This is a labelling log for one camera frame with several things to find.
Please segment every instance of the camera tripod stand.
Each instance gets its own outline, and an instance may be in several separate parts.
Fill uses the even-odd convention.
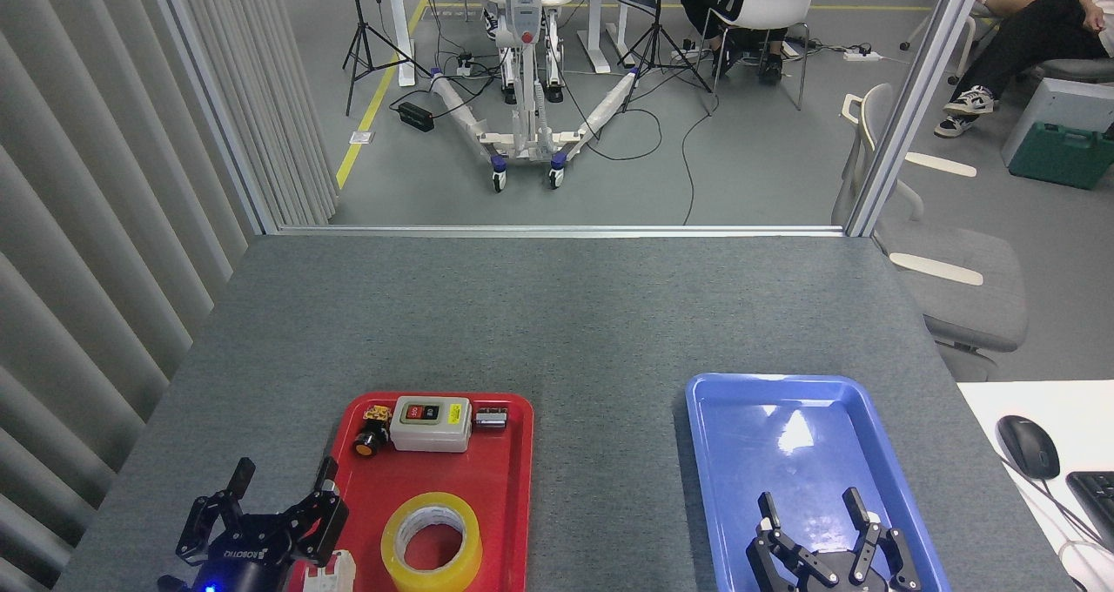
[[[369,25],[363,18],[363,4],[360,2],[360,0],[354,0],[354,1],[355,1],[355,16],[358,20],[356,30],[354,36],[352,36],[352,43],[349,45],[349,51],[344,56],[344,61],[341,65],[341,69],[345,69],[348,67],[348,61],[350,60],[352,61],[352,77],[351,80],[349,81],[348,105],[345,105],[344,107],[345,116],[348,116],[352,111],[352,91],[355,88],[356,81],[362,79],[362,77],[370,75],[370,72],[374,72],[378,69],[387,69],[394,66],[401,66],[402,64],[412,64],[413,67],[417,68],[419,71],[421,71],[421,74],[423,74],[426,77],[432,77],[432,75],[429,72],[429,69],[421,67],[421,65],[419,65],[418,61],[414,61],[413,57],[409,56],[409,54],[405,54],[401,49],[399,49],[399,47],[394,45],[394,41],[391,41],[390,39],[384,37],[383,33],[371,28],[371,25]],[[372,64],[371,45],[368,41],[369,32],[378,37],[383,43],[390,46],[391,49],[394,49],[394,52],[398,54],[398,59],[395,59],[394,61],[390,61],[389,64],[383,64],[381,66]],[[356,71],[360,67],[363,67],[364,69],[362,72],[359,72],[358,75]]]
[[[676,52],[675,57],[681,59],[682,64],[659,64],[659,61],[657,61],[657,52],[662,49],[661,37],[664,37],[665,41],[668,41],[670,46],[673,47],[674,52]],[[646,29],[646,32],[642,33],[642,37],[639,37],[637,41],[634,41],[634,45],[631,46],[627,52],[619,58],[619,64],[625,65],[627,57],[629,57],[631,54],[638,48],[638,46],[643,45],[643,42],[645,42],[645,47],[643,49],[642,57],[638,60],[639,77],[646,76],[646,71],[648,69],[688,69],[688,71],[696,77],[696,80],[700,80],[701,86],[703,86],[709,94],[712,93],[712,88],[709,87],[707,81],[705,81],[704,77],[700,76],[700,72],[696,71],[696,66],[688,60],[687,54],[684,54],[684,51],[681,50],[677,42],[673,41],[673,38],[670,37],[670,33],[665,30],[665,26],[662,26],[662,0],[654,0],[653,23],[648,29]],[[627,105],[631,103],[631,96],[633,95],[634,89],[637,89],[637,84],[633,85],[626,99],[623,101],[624,110],[626,110]]]

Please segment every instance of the roll of tape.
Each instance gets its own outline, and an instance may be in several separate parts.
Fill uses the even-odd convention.
[[[439,524],[460,532],[460,550],[441,567],[410,567],[405,561],[407,545],[419,531]],[[483,557],[476,513],[463,498],[447,492],[420,494],[394,509],[383,528],[379,549],[399,592],[463,592],[476,579]]]

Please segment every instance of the black robotic gripper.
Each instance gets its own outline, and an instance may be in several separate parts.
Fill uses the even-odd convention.
[[[254,473],[255,464],[241,457],[226,488],[194,501],[176,553],[201,569],[192,588],[170,575],[159,578],[159,592],[277,592],[295,561],[329,563],[348,520],[348,506],[332,483],[336,462],[325,457],[310,496],[280,514],[241,511]],[[218,516],[224,531],[209,543]]]
[[[847,488],[843,504],[851,516],[859,540],[851,551],[812,552],[797,544],[784,531],[773,496],[763,492],[759,497],[762,522],[755,528],[755,540],[746,547],[746,560],[762,592],[920,592],[921,582],[909,554],[905,533],[887,528],[878,514],[867,511],[859,489]],[[881,547],[892,575],[887,582],[871,567],[874,552]],[[780,575],[774,565],[776,557],[797,583]]]

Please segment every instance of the blue tray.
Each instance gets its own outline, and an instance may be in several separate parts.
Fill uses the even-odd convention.
[[[847,551],[859,533],[841,495],[859,489],[887,526],[906,532],[926,592],[950,592],[882,424],[843,377],[696,375],[685,394],[720,592],[758,592],[746,545],[773,494],[782,528],[811,551]],[[889,580],[881,552],[874,569]],[[782,575],[795,583],[788,571]]]

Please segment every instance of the gray table surface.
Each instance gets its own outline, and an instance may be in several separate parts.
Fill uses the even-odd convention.
[[[1073,590],[868,240],[361,236],[252,244],[55,589],[192,581],[190,501],[241,456],[244,508],[281,511],[351,399],[441,389],[534,405],[530,591],[711,591],[683,397],[705,371],[859,381],[952,589]]]

